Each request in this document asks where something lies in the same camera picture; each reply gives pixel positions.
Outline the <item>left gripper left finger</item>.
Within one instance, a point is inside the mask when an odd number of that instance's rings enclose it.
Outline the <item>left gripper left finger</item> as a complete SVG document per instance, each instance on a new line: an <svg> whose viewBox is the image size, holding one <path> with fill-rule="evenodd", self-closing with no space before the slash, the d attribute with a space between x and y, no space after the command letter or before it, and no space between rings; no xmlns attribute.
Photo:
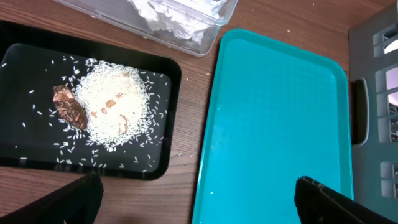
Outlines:
<svg viewBox="0 0 398 224"><path fill-rule="evenodd" d="M90 172L76 181L1 217L1 223L95 222L103 198L100 176Z"/></svg>

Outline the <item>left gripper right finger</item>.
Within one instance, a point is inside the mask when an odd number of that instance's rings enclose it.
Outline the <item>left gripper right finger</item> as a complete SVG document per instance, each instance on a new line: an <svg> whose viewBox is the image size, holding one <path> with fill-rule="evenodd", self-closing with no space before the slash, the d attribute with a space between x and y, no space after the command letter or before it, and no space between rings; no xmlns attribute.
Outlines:
<svg viewBox="0 0 398 224"><path fill-rule="evenodd" d="M301 224L397 224L307 176L296 181L294 203Z"/></svg>

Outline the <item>brown food scrap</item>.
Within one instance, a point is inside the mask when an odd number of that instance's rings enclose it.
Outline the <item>brown food scrap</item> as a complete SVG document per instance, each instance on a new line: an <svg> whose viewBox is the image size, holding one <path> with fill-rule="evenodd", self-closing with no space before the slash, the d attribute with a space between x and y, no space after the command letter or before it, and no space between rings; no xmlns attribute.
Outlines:
<svg viewBox="0 0 398 224"><path fill-rule="evenodd" d="M88 118L72 91L65 85L53 87L53 103L59 116L71 126L84 130L88 125Z"/></svg>

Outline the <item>white napkin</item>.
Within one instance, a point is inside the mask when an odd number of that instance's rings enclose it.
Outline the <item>white napkin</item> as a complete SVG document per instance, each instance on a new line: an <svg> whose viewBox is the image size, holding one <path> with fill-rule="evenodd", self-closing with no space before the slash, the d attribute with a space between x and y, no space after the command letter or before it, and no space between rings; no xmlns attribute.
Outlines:
<svg viewBox="0 0 398 224"><path fill-rule="evenodd" d="M176 38L201 44L205 31L210 27L206 22L201 22L177 6L164 1L129 0L129 2L153 31L168 31ZM226 1L209 0L177 0L177 2L215 19L220 18L219 11L226 3Z"/></svg>

